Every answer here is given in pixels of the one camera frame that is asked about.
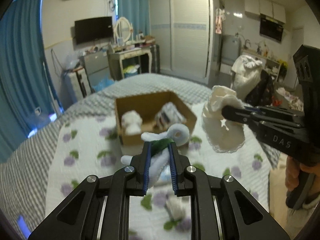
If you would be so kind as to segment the person right hand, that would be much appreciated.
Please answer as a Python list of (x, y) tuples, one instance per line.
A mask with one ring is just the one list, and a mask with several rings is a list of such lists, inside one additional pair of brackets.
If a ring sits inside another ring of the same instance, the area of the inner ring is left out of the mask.
[(305, 201), (306, 204), (310, 204), (319, 196), (319, 163), (316, 166), (309, 167), (304, 164), (297, 164), (292, 157), (288, 156), (286, 160), (285, 186), (289, 191), (293, 191), (299, 185), (298, 175), (300, 171), (315, 175), (313, 185)]

